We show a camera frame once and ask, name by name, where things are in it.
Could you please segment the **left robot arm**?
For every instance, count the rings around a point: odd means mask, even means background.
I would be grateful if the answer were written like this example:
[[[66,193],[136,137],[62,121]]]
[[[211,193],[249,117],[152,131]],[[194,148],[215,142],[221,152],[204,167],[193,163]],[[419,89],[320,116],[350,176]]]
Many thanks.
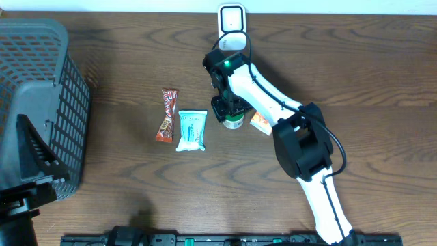
[[[55,185],[70,175],[24,114],[16,117],[16,135],[19,181],[1,189],[1,244],[37,245],[33,218],[39,207],[57,200]]]

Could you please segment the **small orange snack box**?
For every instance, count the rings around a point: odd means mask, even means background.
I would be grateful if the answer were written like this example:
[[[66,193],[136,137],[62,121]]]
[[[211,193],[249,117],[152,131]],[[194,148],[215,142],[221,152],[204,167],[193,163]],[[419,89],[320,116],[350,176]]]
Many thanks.
[[[268,120],[258,111],[251,118],[250,124],[266,135],[271,135],[272,133],[272,127]]]

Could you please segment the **red chocolate bar wrapper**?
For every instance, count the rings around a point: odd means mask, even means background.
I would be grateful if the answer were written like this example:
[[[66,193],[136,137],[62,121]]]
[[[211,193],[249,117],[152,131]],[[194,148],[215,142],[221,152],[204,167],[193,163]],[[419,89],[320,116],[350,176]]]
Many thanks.
[[[165,106],[165,117],[160,125],[160,128],[156,134],[156,141],[172,143],[173,142],[173,127],[174,127],[174,117],[175,117],[175,106],[178,98],[178,90],[164,88],[162,90],[164,106]]]

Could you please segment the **grey plastic mesh basket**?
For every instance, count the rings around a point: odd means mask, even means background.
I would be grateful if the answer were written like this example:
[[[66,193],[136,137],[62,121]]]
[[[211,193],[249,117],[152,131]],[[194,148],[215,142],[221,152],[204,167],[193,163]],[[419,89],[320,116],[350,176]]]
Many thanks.
[[[85,157],[91,90],[68,53],[68,32],[55,20],[1,20],[1,188],[18,177],[16,117],[26,115],[64,162],[70,179],[58,199],[76,193]]]

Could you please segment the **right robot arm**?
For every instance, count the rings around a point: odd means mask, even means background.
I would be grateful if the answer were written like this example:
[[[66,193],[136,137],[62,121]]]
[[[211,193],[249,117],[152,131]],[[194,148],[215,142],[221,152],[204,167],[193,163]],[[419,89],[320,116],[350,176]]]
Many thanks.
[[[355,234],[343,213],[333,177],[331,155],[339,140],[327,129],[320,108],[302,105],[270,84],[251,58],[206,54],[203,67],[218,90],[211,105],[219,122],[256,109],[272,127],[276,158],[285,173],[301,185],[315,218],[318,236],[330,245],[352,245]]]

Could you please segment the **green lid jar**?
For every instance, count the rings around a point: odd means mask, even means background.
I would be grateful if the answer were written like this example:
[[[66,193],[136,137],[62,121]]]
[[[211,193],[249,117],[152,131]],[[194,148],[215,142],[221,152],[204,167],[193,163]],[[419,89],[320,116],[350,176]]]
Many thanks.
[[[223,125],[231,130],[236,130],[240,128],[244,124],[244,114],[238,114],[235,116],[226,115],[225,121],[223,122]]]

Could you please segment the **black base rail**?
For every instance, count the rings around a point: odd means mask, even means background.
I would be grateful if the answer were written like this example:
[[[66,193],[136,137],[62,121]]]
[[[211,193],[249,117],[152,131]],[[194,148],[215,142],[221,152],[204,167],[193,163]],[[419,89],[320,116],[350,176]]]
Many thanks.
[[[279,246],[327,245],[317,234],[290,235],[177,235],[148,234],[138,228],[115,226],[101,235],[66,235],[61,246]]]

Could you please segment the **teal toilet tissue pack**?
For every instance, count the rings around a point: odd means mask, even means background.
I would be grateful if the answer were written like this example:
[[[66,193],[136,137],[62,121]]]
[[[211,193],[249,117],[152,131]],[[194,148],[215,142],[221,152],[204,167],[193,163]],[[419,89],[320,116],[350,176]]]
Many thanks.
[[[207,114],[206,110],[179,111],[181,138],[176,148],[177,152],[204,151],[206,149],[203,143],[203,136]]]

